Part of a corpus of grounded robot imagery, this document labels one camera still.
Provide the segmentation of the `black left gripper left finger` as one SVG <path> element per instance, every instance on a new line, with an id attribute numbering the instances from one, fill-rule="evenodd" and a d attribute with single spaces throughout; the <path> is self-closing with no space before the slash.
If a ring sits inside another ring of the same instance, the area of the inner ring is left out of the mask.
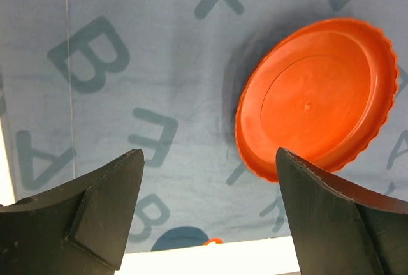
<path id="1" fill-rule="evenodd" d="M 72 181 L 1 207 L 1 274 L 114 274 L 143 177 L 132 149 Z"/>

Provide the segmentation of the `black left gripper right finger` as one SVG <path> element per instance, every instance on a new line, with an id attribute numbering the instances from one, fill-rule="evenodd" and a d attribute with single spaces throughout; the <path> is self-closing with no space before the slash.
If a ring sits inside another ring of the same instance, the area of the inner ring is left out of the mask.
<path id="1" fill-rule="evenodd" d="M 284 148 L 276 165 L 301 274 L 407 274 L 406 201 Z"/>

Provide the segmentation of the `blue letter-print placemat cloth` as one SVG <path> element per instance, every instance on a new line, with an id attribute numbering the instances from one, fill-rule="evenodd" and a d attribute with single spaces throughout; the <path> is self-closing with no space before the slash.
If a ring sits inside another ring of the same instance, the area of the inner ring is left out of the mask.
<path id="1" fill-rule="evenodd" d="M 329 17 L 381 28 L 400 68 L 388 122 L 341 176 L 406 200 L 407 0 L 1 0 L 15 198 L 140 148 L 129 252 L 289 235 L 278 185 L 238 155 L 235 110 L 274 45 Z"/>

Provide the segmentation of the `red round plastic plate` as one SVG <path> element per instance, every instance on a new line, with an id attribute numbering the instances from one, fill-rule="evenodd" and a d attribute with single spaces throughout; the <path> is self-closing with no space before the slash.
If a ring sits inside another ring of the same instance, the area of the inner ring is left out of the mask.
<path id="1" fill-rule="evenodd" d="M 320 20 L 284 38 L 237 104 L 235 142 L 247 169 L 277 182 L 280 148 L 329 172 L 354 161 L 395 104 L 397 60 L 384 31 L 360 19 Z"/>

